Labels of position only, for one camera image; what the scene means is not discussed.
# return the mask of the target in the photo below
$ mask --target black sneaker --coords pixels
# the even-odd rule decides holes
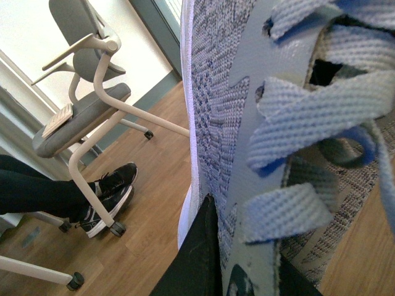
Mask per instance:
[[[101,190],[101,194],[98,194],[98,197],[111,195],[122,186],[132,185],[136,181],[137,174],[138,169],[134,162],[127,163],[112,173],[105,174],[96,181],[99,182]]]
[[[133,186],[129,185],[121,188],[101,201],[104,208],[109,211],[111,218],[114,218],[118,212],[123,210],[130,203],[134,191]],[[92,238],[99,234],[106,227],[106,224],[100,218],[96,210],[90,205],[86,216],[76,225],[76,228],[77,227],[82,227],[88,237]]]

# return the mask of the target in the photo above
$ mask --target person's leg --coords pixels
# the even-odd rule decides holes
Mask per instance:
[[[14,171],[31,177],[49,179],[39,171],[9,155],[0,155],[0,170]]]
[[[70,208],[88,205],[73,181],[53,181],[14,171],[0,170],[0,192],[0,214],[56,211],[65,218]]]

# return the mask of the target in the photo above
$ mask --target person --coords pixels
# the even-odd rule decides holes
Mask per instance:
[[[88,185],[114,217],[133,197],[137,166],[127,163]],[[53,181],[8,155],[0,155],[0,215],[46,212],[83,228],[93,237],[105,228],[74,181]]]

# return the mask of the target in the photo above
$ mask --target wooden floor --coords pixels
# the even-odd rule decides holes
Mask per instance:
[[[188,127],[182,84],[152,113]],[[65,273],[79,271],[85,284],[77,292],[64,286],[0,271],[0,295],[138,295],[150,293],[177,253],[177,224],[191,172],[189,140],[146,125],[147,141],[134,130],[122,135],[84,172],[88,180],[134,161],[139,167],[135,196],[118,220],[127,226],[117,238],[109,231],[88,239],[82,229],[68,234],[34,219],[6,232],[0,254]],[[23,241],[39,227],[28,246]],[[395,244],[386,224],[377,188],[342,241],[322,284],[325,296],[395,295]]]

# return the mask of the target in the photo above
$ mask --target white wall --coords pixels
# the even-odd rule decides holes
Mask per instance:
[[[132,91],[128,103],[134,104],[172,68],[128,0],[90,2],[122,40],[121,50],[112,61],[123,67],[127,74],[106,82],[105,87],[126,82]],[[0,16],[0,48],[32,81],[43,74],[41,67],[46,62],[68,47],[51,16],[48,1],[0,1]],[[37,85],[61,108],[68,102],[71,79],[71,73],[55,73]],[[92,90],[93,85],[83,81],[77,96]],[[30,109],[31,102],[27,99],[16,99]]]

